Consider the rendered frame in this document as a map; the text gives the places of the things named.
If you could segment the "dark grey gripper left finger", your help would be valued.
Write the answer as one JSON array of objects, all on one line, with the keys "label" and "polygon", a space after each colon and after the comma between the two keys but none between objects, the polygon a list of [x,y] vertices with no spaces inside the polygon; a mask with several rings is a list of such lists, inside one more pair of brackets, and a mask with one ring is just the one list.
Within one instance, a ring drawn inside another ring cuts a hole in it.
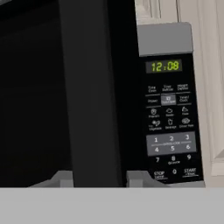
[{"label": "dark grey gripper left finger", "polygon": [[32,186],[33,188],[73,188],[74,180],[71,171],[57,171],[50,179]]}]

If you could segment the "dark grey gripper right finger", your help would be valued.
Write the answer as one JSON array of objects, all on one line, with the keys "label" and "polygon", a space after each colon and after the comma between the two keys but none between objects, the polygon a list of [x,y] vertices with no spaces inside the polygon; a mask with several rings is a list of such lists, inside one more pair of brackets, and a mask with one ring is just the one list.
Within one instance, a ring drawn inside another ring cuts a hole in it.
[{"label": "dark grey gripper right finger", "polygon": [[127,171],[127,187],[130,188],[161,188],[166,187],[165,184],[156,181],[147,171]]}]

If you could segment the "black and grey microwave oven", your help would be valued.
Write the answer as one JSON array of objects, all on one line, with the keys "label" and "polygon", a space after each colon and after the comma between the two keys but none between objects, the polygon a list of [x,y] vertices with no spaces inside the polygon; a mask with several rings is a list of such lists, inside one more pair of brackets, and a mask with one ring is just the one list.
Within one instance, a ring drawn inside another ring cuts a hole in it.
[{"label": "black and grey microwave oven", "polygon": [[136,19],[135,32],[136,148],[129,171],[147,171],[166,187],[201,187],[192,28]]}]

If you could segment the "black microwave door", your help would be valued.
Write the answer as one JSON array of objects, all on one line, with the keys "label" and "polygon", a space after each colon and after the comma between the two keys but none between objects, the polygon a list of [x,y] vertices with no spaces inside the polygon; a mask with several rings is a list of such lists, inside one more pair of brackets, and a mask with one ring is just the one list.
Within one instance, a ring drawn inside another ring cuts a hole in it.
[{"label": "black microwave door", "polygon": [[[137,146],[134,0],[107,0],[117,142],[126,185]],[[0,187],[71,171],[59,0],[0,0]]]}]

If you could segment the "cream cupboard door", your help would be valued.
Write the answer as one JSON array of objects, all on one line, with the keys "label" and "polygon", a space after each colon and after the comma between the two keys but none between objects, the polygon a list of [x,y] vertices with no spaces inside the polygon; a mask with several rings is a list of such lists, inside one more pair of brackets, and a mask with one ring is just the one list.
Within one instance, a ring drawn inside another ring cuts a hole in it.
[{"label": "cream cupboard door", "polygon": [[224,187],[224,0],[178,0],[178,17],[192,25],[205,185]]},{"label": "cream cupboard door", "polygon": [[176,0],[135,0],[138,25],[176,23],[178,21]]}]

